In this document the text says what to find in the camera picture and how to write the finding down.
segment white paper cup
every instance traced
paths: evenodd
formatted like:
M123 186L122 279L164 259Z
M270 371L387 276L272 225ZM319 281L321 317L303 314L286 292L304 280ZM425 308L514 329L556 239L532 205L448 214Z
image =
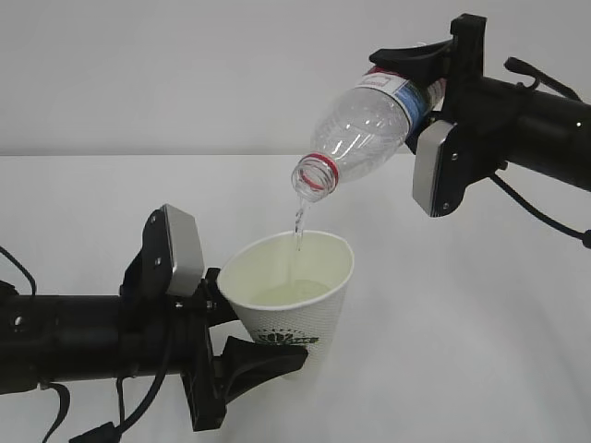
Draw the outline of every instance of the white paper cup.
M255 342L305 346L305 368L318 368L341 314L353 273L353 250L331 233L305 231L292 267L293 279L322 283L329 290L299 303L253 305L255 295L288 281L293 250L293 232L259 240L228 261L218 276L218 287Z

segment plastic water bottle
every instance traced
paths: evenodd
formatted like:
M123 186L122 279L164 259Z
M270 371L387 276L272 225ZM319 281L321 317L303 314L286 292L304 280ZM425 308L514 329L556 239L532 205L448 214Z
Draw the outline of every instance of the plastic water bottle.
M384 164L444 91L444 79L421 89L393 72L371 68L316 126L311 152L292 174L295 191L309 202L319 201L339 183Z

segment bottle cap opening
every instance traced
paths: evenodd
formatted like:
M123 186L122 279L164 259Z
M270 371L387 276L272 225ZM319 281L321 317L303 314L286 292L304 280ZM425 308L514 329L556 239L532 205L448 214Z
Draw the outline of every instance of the bottle cap opening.
M331 158L313 152L297 164L292 173L292 185L300 197L315 202L334 190L338 176L338 169Z

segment white wall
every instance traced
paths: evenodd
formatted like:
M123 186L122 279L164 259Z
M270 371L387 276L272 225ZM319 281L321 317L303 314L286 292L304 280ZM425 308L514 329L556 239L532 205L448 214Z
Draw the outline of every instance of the white wall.
M208 266L288 230L296 156L4 158L0 244L41 293L116 293L152 209L198 221ZM276 380L232 403L223 428L194 435L169 377L124 443L591 441L591 251L533 221L490 182L452 216L411 199L401 155L312 208L308 228L344 236L356 271L314 385ZM508 181L561 220L591 228L591 196L511 168ZM28 291L0 261L0 279ZM220 349L239 324L214 331ZM133 408L149 378L128 381ZM116 418L112 380L77 382L52 442ZM38 442L57 398L0 397L2 441Z
M586 0L4 0L0 153L299 152L369 54L464 12L490 75L515 55L591 99Z

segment black wire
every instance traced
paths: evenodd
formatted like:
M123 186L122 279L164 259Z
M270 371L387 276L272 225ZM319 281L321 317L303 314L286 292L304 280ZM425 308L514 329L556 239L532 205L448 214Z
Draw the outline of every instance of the black wire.
M30 284L30 294L32 297L34 297L35 294L37 293L37 283L35 282L35 279L33 279L33 276L30 275L30 272L27 271L27 268L22 266L20 264L20 262L12 254L10 254L8 251L6 251L1 246L0 246L0 254L2 254L4 257L6 257L13 265L15 265L18 268L18 270L20 270L20 272L22 272L22 274L27 278L27 280L29 281L29 284Z
M517 193L517 191L515 191L512 187L507 185L507 183L505 183L498 175L493 174L490 176L490 179L495 183L495 185L497 185L503 191L505 191L507 194L509 194L509 197L511 197L513 200L515 200L522 208L524 208L527 212L532 214L538 220L544 222L548 226L556 229L557 231L560 231L561 233L565 233L571 237L578 238L579 240L583 240L583 238L585 236L583 233L579 233L578 231L575 231L574 229L571 229L568 226L563 225L559 221L555 221L554 219L551 219L548 215L546 215L543 212L540 212L538 209L534 208L527 200L525 200L525 198L521 197Z
M57 392L57 395L59 396L59 411L57 412L54 423L49 428L49 431L47 431L47 434L45 434L42 443L47 443L47 440L49 440L49 437L55 432L55 429L64 422L67 412L70 409L70 391L64 385L49 383L46 388L53 389Z
M124 377L119 377L115 382L115 387L117 388L117 400L119 406L119 425L123 424L126 419L126 403L123 397L123 380Z
M150 389L146 393L146 396L138 405L136 410L131 413L131 415L117 427L117 431L119 434L123 434L126 432L131 426L133 426L141 416L148 410L154 399L156 398L156 394L158 394L158 390L160 390L161 385L164 382L164 378L166 377L166 372L168 371L168 364L170 362L171 354L173 353L173 336L174 336L174 328L171 325L172 321L169 319L167 324L167 331L166 331L166 339L164 345L164 352L163 352L163 359L160 363L160 367L156 372L156 376L154 380L151 382Z

